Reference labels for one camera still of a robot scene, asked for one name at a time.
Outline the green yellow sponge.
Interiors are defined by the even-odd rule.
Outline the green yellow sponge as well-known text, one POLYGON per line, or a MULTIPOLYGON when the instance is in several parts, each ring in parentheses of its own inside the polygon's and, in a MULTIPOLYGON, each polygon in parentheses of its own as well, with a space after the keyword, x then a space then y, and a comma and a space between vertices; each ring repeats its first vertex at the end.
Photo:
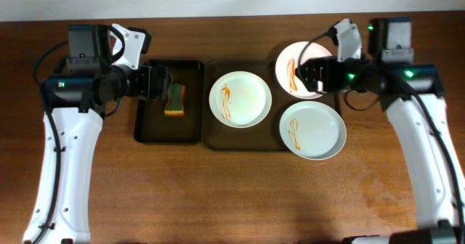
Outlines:
POLYGON ((172 84, 168 89, 168 101, 164 108, 164 115, 177 117, 184 116, 185 86, 172 84))

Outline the white plate with sauce centre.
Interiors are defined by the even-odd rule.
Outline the white plate with sauce centre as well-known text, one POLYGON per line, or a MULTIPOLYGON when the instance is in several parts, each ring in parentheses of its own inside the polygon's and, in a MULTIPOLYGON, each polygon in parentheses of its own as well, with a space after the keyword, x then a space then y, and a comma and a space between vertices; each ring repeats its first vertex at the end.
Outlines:
POLYGON ((272 106, 272 93, 258 75, 234 71, 214 82, 208 103, 220 123, 244 129, 257 125, 267 117, 272 106))

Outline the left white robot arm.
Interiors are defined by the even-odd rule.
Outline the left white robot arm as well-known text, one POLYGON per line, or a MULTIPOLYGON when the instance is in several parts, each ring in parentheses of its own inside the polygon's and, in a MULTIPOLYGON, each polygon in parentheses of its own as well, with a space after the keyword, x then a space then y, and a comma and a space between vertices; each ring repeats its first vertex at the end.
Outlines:
POLYGON ((142 28, 71 25, 68 46, 53 73, 37 81, 44 109, 44 158, 24 243, 89 243, 92 161, 110 102, 124 97, 163 100, 172 77, 165 66, 140 64, 150 34, 142 28))

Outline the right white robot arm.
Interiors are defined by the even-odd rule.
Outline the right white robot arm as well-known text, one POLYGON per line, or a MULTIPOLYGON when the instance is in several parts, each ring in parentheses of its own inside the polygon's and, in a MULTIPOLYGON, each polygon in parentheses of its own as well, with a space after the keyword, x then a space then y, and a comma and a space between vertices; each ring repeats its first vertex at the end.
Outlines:
POLYGON ((407 17, 373 18, 363 43, 351 20, 326 32, 334 56, 299 56, 296 77, 317 94, 371 92, 400 141, 416 204, 415 230, 348 237, 348 243, 462 243, 464 173, 446 117, 444 88, 433 65, 417 65, 407 17))

